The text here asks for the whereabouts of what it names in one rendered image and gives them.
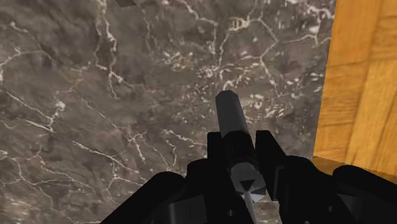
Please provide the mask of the wooden table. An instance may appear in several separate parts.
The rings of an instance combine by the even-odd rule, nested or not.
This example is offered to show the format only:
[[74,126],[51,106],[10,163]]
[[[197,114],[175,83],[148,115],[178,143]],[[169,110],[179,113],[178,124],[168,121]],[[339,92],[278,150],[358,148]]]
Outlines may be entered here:
[[397,183],[397,0],[337,0],[313,161]]

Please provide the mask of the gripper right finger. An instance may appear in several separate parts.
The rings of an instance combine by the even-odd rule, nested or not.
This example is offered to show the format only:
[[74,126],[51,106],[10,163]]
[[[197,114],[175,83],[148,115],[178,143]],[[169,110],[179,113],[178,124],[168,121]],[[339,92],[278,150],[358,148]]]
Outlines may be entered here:
[[332,174],[286,155],[268,130],[256,132],[259,170],[282,224],[397,224],[397,185],[354,165]]

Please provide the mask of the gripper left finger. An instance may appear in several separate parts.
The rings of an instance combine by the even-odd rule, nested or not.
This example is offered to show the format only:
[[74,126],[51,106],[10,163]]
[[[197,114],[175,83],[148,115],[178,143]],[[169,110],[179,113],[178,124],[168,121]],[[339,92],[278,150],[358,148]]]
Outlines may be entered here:
[[207,158],[187,165],[186,176],[159,172],[101,224],[253,224],[226,169],[219,132],[207,135]]

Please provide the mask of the dark grey pen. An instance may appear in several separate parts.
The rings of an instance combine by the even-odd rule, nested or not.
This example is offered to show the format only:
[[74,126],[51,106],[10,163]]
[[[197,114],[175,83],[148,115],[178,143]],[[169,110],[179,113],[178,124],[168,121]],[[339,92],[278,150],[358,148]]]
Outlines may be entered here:
[[216,112],[233,186],[244,199],[252,223],[257,224],[254,203],[266,195],[266,184],[258,170],[253,141],[238,95],[231,90],[221,91],[216,96]]

